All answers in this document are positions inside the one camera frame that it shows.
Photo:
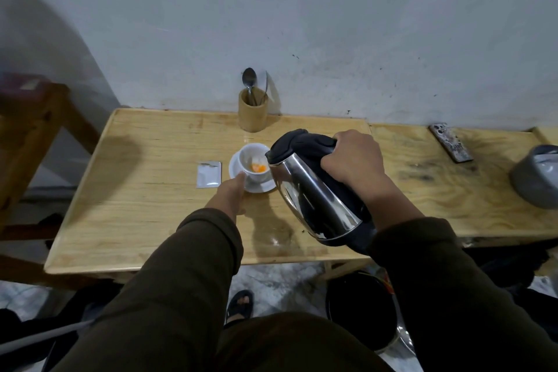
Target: sandal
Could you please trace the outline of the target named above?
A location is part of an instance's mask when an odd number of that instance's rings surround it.
[[[239,304],[238,301],[243,298],[248,297],[248,303]],[[234,295],[227,308],[227,319],[235,314],[240,314],[244,319],[250,319],[252,317],[252,311],[254,310],[254,293],[250,290],[242,290]]]

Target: gray bowl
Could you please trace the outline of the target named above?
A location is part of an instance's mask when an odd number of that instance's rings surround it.
[[[558,146],[544,144],[533,148],[509,172],[509,180],[530,204],[558,209]]]

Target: foot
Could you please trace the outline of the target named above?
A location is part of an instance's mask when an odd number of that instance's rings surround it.
[[[227,323],[239,319],[249,319],[253,310],[253,294],[249,290],[236,293],[227,308]]]

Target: wooden chair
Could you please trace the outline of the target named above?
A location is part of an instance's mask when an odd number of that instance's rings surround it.
[[[70,89],[43,76],[4,74],[0,83],[0,240],[53,239],[60,223],[9,225],[12,208],[48,152],[61,127],[93,153],[99,133],[69,98]],[[0,279],[79,289],[97,282],[78,275],[48,275],[40,264],[0,255]]]

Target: brown sleeve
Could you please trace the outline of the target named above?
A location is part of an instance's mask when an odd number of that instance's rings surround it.
[[[55,371],[206,370],[242,254],[240,234],[226,214],[195,211]]]
[[[448,221],[422,218],[376,235],[425,371],[556,370],[558,346],[460,249]]]

